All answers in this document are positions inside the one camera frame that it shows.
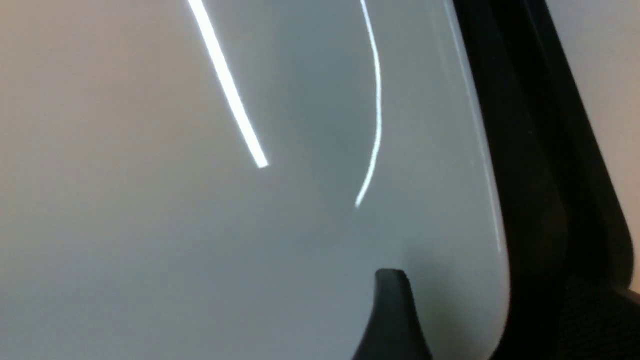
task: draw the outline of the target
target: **black plastic frame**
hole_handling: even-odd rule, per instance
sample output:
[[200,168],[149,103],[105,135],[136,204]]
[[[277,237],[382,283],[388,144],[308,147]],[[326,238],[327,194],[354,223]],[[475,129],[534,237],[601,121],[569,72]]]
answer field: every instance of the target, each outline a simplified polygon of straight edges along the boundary
[[548,358],[566,278],[626,288],[632,242],[546,3],[454,4],[509,251],[511,308],[494,358]]

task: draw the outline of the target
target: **black plastic part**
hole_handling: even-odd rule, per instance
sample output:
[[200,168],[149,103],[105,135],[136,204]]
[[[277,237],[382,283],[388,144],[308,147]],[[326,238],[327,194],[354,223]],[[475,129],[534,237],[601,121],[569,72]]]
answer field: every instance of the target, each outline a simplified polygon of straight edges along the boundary
[[373,310],[354,360],[429,360],[409,279],[401,270],[376,272]]
[[[625,288],[632,242],[543,0],[454,0],[504,220],[511,303],[495,359],[548,359],[569,275]],[[536,341],[531,341],[535,334]]]
[[627,287],[629,231],[546,2],[491,4],[564,204],[565,266],[586,279]]

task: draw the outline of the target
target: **white glossy surface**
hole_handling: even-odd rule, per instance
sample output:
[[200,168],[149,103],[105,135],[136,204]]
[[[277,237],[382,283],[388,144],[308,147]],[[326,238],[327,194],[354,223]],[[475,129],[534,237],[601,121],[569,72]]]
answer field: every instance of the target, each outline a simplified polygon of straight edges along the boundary
[[[640,2],[547,1],[634,248],[640,248]],[[640,251],[631,289],[640,292]]]
[[367,5],[357,209],[358,1],[205,2],[264,168],[186,0],[0,5],[0,357],[348,359],[382,266],[437,359],[488,357],[508,266],[457,23]]

